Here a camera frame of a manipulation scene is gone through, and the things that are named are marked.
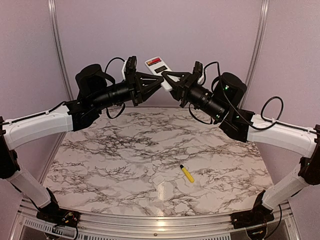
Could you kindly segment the white red remote control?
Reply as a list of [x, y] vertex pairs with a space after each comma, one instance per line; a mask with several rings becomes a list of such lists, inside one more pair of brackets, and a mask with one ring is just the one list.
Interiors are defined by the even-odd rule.
[[[162, 77], [162, 72], [172, 70], [169, 68], [169, 66], [164, 62], [164, 60], [159, 57], [152, 57], [144, 62], [145, 66], [148, 68], [148, 70], [151, 72], [152, 75], [160, 76]], [[164, 80], [161, 83], [161, 86], [164, 88], [166, 92], [170, 92], [173, 90], [172, 86]]]

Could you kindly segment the right aluminium frame post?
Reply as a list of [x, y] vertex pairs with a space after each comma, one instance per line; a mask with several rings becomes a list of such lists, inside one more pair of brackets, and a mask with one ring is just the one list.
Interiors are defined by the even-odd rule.
[[266, 32], [266, 26], [267, 26], [269, 5], [270, 5], [269, 0], [261, 1], [261, 8], [260, 8], [255, 43], [253, 46], [253, 52], [252, 52], [249, 68], [248, 68], [246, 79], [245, 79], [245, 83], [247, 84], [248, 87], [250, 87], [251, 83], [253, 82], [257, 62], [259, 59], [260, 51], [262, 49], [264, 36]]

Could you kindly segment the yellow handled screwdriver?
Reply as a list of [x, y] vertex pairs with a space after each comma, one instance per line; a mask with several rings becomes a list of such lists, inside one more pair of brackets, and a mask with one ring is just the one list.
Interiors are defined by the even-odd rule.
[[177, 161], [177, 164], [179, 165], [180, 170], [182, 171], [183, 175], [186, 177], [186, 179], [190, 182], [190, 183], [194, 183], [195, 179], [194, 177], [191, 175], [191, 173], [188, 171], [188, 169], [180, 162]]

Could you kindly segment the front aluminium frame rail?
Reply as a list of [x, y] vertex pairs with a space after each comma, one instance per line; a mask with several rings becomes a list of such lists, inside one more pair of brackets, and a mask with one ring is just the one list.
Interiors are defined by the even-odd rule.
[[[267, 240], [301, 240], [293, 213], [283, 203], [281, 223]], [[36, 218], [37, 211], [28, 200], [22, 200], [10, 233], [10, 240], [27, 239], [27, 230], [36, 230], [35, 237], [46, 239], [44, 233], [72, 240], [76, 231], [70, 227], [56, 227]], [[77, 240], [249, 240], [245, 228], [235, 229], [231, 212], [197, 216], [126, 216], [80, 212]]]

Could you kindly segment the aluminium frame post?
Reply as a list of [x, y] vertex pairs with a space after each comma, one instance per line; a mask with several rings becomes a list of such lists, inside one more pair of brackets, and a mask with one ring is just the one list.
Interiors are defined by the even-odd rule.
[[248, 87], [250, 87], [251, 83], [253, 82], [257, 62], [259, 59], [260, 51], [262, 49], [264, 36], [266, 32], [266, 26], [267, 26], [269, 5], [270, 5], [269, 0], [261, 1], [261, 8], [260, 8], [255, 43], [253, 46], [253, 52], [252, 52], [249, 68], [248, 68], [246, 79], [245, 79], [245, 83], [247, 84]]
[[52, 28], [52, 35], [54, 39], [54, 46], [57, 54], [57, 60], [59, 69], [62, 76], [62, 82], [65, 87], [67, 99], [69, 101], [74, 100], [74, 94], [72, 91], [71, 82], [69, 79], [67, 66], [65, 63], [64, 53], [63, 53], [63, 46], [60, 36], [60, 29], [59, 29], [59, 23], [58, 23], [58, 15], [57, 15], [57, 8], [56, 8], [56, 1], [55, 0], [48, 0], [48, 10], [49, 10], [49, 17], [50, 17], [50, 24]]

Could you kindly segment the left aluminium frame post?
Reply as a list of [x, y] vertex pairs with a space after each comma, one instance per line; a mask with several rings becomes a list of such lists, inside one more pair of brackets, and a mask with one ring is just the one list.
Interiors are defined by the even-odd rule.
[[67, 99], [69, 101], [74, 100], [74, 94], [72, 91], [71, 82], [69, 79], [67, 66], [65, 63], [64, 53], [63, 53], [63, 46], [60, 36], [60, 29], [59, 29], [59, 23], [58, 23], [58, 15], [57, 15], [57, 8], [56, 8], [56, 1], [55, 0], [48, 0], [48, 10], [49, 10], [49, 17], [50, 17], [50, 24], [52, 28], [52, 35], [54, 39], [54, 46], [57, 54], [57, 60], [59, 69], [62, 76], [62, 82], [65, 87]]

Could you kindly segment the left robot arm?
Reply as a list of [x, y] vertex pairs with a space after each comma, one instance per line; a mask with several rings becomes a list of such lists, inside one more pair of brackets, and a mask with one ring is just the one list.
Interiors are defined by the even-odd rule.
[[83, 68], [76, 76], [77, 99], [16, 119], [0, 120], [0, 177], [28, 197], [37, 209], [37, 218], [56, 227], [78, 226], [79, 212], [61, 208], [53, 192], [44, 187], [18, 163], [16, 149], [49, 136], [76, 132], [90, 127], [112, 106], [134, 106], [145, 102], [161, 88], [163, 77], [136, 70], [126, 62], [121, 82], [102, 70], [99, 64]]

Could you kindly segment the white battery cover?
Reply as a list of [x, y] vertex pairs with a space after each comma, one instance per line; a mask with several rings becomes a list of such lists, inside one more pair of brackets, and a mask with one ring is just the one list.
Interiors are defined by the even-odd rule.
[[153, 183], [154, 183], [155, 185], [161, 184], [164, 180], [165, 180], [165, 178], [164, 178], [162, 175], [158, 175], [158, 176], [156, 176], [156, 177], [154, 177], [154, 178], [152, 179], [152, 181], [153, 181]]

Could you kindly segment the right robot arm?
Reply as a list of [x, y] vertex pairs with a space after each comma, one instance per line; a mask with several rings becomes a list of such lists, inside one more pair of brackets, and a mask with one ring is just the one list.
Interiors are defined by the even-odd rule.
[[258, 194], [251, 210], [235, 212], [231, 222], [235, 229], [273, 221], [273, 209], [303, 188], [320, 183], [320, 126], [305, 129], [277, 120], [268, 120], [252, 111], [237, 108], [247, 86], [234, 74], [216, 77], [213, 91], [198, 84], [200, 72], [164, 71], [162, 76], [172, 87], [171, 95], [180, 102], [202, 110], [212, 124], [231, 139], [276, 146], [301, 155], [299, 164], [281, 181]]

